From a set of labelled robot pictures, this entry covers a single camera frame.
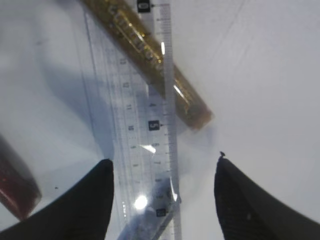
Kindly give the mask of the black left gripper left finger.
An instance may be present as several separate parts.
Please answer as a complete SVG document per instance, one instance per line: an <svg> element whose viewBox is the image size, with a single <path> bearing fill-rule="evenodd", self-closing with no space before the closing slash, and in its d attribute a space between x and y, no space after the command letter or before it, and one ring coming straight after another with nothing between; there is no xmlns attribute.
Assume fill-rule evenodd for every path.
<svg viewBox="0 0 320 240"><path fill-rule="evenodd" d="M101 160L67 192L0 233L2 240L103 240L114 200L114 167Z"/></svg>

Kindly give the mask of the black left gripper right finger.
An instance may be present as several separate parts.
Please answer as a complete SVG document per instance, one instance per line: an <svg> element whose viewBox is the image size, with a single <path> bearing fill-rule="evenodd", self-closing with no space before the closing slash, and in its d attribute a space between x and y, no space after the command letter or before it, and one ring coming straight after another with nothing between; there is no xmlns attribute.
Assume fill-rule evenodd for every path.
<svg viewBox="0 0 320 240"><path fill-rule="evenodd" d="M214 176L225 240L318 240L320 224L282 203L220 153Z"/></svg>

